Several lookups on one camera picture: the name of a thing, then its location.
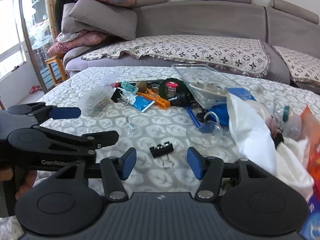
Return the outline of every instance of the white cloth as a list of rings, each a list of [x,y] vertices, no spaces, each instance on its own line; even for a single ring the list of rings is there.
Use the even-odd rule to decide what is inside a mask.
[[[241,158],[276,174],[276,149],[270,130],[258,113],[242,99],[228,94],[229,129]]]
[[[306,171],[308,139],[296,142],[284,138],[275,149],[270,130],[259,114],[240,98],[227,97],[229,129],[240,158],[256,163],[298,191],[307,201],[313,194],[313,178]]]

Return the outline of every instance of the orange clamp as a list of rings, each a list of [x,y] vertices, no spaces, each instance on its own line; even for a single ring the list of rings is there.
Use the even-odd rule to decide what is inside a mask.
[[[152,101],[156,101],[156,106],[159,106],[162,109],[166,109],[166,108],[170,107],[170,102],[168,100],[161,98],[159,95],[154,93],[149,88],[147,88],[146,93],[138,92],[137,95],[142,96],[142,97],[149,99],[149,100],[152,100]]]

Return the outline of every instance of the transparent plastic bin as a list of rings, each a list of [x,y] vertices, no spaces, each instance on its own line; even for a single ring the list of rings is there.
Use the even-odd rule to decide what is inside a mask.
[[[227,94],[235,94],[242,100],[252,98],[249,91],[221,72],[204,64],[173,64],[181,80],[204,109],[227,103]]]
[[[82,96],[76,106],[81,109],[82,115],[95,117],[111,102],[112,94],[112,87],[96,86]]]

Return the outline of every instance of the teal plastic clip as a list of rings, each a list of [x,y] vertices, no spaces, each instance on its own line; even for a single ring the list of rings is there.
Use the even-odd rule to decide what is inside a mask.
[[[131,93],[133,93],[134,95],[138,92],[139,88],[133,86],[133,85],[130,85],[127,81],[123,81],[121,83],[121,87]]]

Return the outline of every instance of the sofa backrest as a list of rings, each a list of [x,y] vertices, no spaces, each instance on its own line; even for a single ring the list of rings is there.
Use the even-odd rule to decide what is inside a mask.
[[[226,1],[174,1],[133,9],[137,37],[193,34],[266,41],[263,6]]]
[[[268,41],[320,58],[320,26],[289,13],[266,7]]]

